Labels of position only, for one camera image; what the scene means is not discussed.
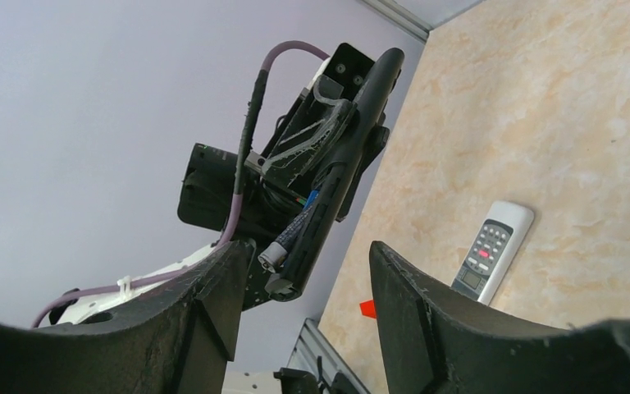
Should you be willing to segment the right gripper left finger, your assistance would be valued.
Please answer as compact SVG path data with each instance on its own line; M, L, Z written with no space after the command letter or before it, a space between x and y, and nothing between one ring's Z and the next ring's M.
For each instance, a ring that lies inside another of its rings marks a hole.
M218 393L235 358L253 247L233 241L80 324L0 324L0 393Z

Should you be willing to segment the red block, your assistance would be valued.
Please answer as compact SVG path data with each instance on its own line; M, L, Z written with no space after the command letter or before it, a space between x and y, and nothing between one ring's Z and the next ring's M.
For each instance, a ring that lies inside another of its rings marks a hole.
M359 304L360 313L367 318L376 319L377 312L374 304L374 300L365 300Z

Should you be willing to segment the white remote control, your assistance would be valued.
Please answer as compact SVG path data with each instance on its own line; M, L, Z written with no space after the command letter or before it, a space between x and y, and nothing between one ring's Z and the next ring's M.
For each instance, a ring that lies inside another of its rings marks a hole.
M495 296L535 213L520 204L495 201L468 248L451 288L481 304Z

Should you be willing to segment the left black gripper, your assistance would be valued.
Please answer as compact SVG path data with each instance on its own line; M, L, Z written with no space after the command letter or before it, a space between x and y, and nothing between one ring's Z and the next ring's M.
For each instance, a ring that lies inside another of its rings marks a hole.
M260 220L286 222L298 212L295 200L324 184L325 170L332 165L336 151L349 140L359 126L363 114L374 115L375 123L366 133L361 157L354 177L346 189L336 221L349 214L361 175L386 146L389 130L383 126L389 92L376 90L365 93L379 110L368 111L360 101L365 89L357 86L349 93L342 84L317 82L297 99L286 115L285 124L278 126L274 137L262 154L262 191Z

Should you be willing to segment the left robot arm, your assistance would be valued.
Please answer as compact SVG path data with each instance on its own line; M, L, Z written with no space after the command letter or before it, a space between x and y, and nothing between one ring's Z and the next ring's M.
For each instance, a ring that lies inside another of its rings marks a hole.
M361 175L386 146L384 109L395 82L318 77L276 128L276 138L301 142L258 156L251 143L266 87L261 71L237 153L194 146L177 210L182 222L219 231L221 242L256 243L258 256L248 261L255 297L246 309L302 294L332 224L348 216Z

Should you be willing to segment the black remote control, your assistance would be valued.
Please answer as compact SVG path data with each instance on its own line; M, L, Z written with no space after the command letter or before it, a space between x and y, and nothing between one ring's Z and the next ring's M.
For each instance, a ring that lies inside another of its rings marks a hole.
M365 90L360 93L360 101L368 111L379 110L381 105L374 103L364 94L378 89L391 93L403 63L404 52L399 48L385 51L374 62L361 86ZM323 81L334 82L326 76L320 76L315 84ZM318 197L310 206L312 211L299 232L293 248L276 272L270 273L265 290L272 300L287 302L302 295L332 224L338 222L336 215L342 205L346 189L354 177L366 133L375 123L375 116L363 114L360 121L360 125L356 126L350 134L349 140L336 151L332 165L325 170L324 184L317 189Z

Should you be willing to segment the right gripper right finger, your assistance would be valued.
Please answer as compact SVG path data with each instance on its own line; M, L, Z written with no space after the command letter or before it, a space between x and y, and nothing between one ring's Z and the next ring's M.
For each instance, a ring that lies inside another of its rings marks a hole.
M630 393L630 319L560 329L517 318L381 241L369 267L391 393Z

